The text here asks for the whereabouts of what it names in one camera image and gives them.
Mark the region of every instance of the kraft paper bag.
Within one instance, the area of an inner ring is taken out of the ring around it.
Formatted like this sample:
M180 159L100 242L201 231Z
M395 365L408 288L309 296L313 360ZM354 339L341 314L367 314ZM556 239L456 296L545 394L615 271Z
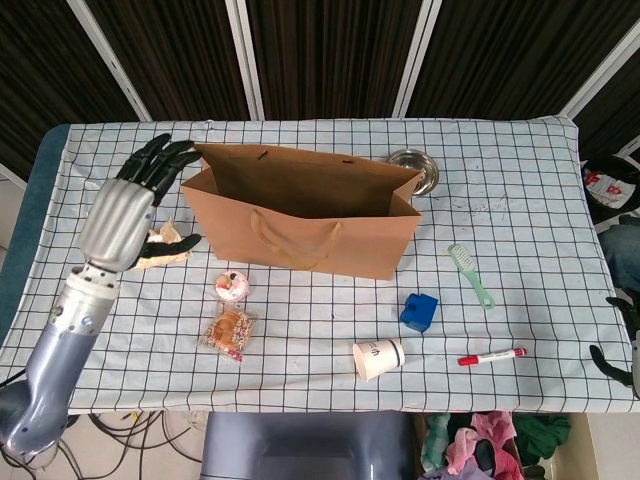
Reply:
M268 145L196 145L182 187L223 260L389 280L420 213L420 172Z

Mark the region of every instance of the black curtain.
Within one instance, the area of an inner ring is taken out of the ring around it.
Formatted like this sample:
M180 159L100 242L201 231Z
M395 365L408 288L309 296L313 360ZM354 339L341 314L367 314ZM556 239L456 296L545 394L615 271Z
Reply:
M268 119L388 117L420 0L248 0Z
M25 180L52 127L138 119L64 0L3 1L0 51L0 158Z
M154 120L247 120L224 0L88 0Z
M617 153L640 135L640 51L625 63L574 119L580 156Z
M444 0L408 116L557 114L639 18L637 0Z

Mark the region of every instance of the white paper cup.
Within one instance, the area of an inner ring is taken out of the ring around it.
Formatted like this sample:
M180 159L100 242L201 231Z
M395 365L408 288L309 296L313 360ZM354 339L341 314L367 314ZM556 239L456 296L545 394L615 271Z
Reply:
M404 350L397 338L353 344L353 358L360 378L368 382L381 373L404 365Z

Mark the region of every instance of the checkered tablecloth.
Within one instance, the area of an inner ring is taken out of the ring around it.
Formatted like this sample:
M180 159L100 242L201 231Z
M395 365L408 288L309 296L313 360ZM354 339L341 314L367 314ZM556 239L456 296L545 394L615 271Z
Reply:
M105 179L154 136L263 143L382 159L427 151L440 184L414 198L423 213L391 282L217 260L204 239L185 263L129 271L80 378L75 412L637 409L629 389L590 360L597 343L621 368L630 347L605 297L611 279L581 189L577 128L568 119L160 122L73 126L20 309L0 354L0 377L22 368L64 279L83 263L77 240ZM187 168L187 179L199 167ZM178 182L158 209L182 235L199 226ZM461 243L496 300L480 308L447 256ZM212 320L213 279L233 267L252 284L258 317L241 366L197 344ZM440 300L421 335L398 322L406 297ZM369 383L355 341L400 337L406 364ZM476 367L460 356L526 347L527 358Z

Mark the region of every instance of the pink cloth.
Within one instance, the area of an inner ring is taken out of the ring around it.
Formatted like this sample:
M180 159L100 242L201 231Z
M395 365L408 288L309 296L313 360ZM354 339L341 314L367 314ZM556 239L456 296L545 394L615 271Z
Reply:
M459 475L467 461L475 464L473 452L478 440L487 439L493 445L496 459L496 480L524 480L520 466L509 452L502 449L505 442L516 436L509 412L491 412L487 415L473 414L471 428L460 428L454 442L447 448L447 471Z
M473 452L476 450L476 443L480 440L478 432L470 428L459 428L456 438L447 447L447 472L451 475L459 475L467 460L473 460Z

